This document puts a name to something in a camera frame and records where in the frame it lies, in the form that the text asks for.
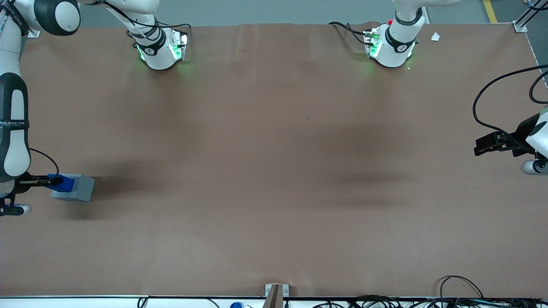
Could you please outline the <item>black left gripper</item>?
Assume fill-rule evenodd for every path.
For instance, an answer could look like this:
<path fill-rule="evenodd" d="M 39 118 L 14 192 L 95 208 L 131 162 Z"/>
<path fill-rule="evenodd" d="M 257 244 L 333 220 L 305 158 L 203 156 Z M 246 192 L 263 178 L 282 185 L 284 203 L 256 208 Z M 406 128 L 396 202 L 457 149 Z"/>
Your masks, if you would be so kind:
<path fill-rule="evenodd" d="M 494 151 L 510 151 L 512 152 L 512 155 L 535 155 L 536 150 L 526 142 L 526 138 L 533 131 L 538 119 L 539 113 L 519 123 L 515 131 L 515 136 L 522 146 L 519 146 L 516 142 L 513 142 L 506 136 L 500 136 L 499 131 L 493 131 L 475 140 L 474 155 L 478 157 L 482 154 Z"/>

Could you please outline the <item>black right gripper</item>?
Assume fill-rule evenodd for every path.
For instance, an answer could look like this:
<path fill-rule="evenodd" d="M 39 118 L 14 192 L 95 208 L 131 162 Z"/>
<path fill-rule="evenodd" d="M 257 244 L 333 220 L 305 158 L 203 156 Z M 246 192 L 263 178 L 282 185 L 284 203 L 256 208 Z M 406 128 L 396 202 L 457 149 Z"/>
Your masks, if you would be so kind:
<path fill-rule="evenodd" d="M 25 193 L 29 191 L 30 187 L 56 187 L 63 183 L 62 176 L 49 177 L 43 175 L 31 175 L 29 172 L 25 172 L 20 177 L 15 179 L 14 193 Z"/>

